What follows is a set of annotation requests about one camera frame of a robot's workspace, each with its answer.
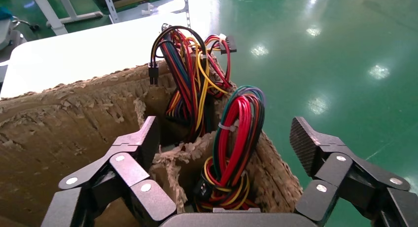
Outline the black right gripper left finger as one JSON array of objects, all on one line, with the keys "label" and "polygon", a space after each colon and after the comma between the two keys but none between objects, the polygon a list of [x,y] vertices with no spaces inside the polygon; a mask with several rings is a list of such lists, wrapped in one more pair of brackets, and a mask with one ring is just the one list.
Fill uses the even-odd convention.
[{"label": "black right gripper left finger", "polygon": [[119,198],[140,224],[161,225],[176,204],[149,174],[159,145],[158,118],[149,116],[139,131],[117,137],[104,156],[59,182],[42,226],[92,227]]}]

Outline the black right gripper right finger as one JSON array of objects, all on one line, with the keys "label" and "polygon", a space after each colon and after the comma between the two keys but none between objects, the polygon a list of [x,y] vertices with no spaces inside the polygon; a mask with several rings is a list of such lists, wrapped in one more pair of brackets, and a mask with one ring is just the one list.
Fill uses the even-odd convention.
[{"label": "black right gripper right finger", "polygon": [[294,117],[290,144],[311,182],[295,212],[322,227],[339,199],[374,227],[415,227],[418,196],[404,178],[358,157],[340,138],[315,131]]}]

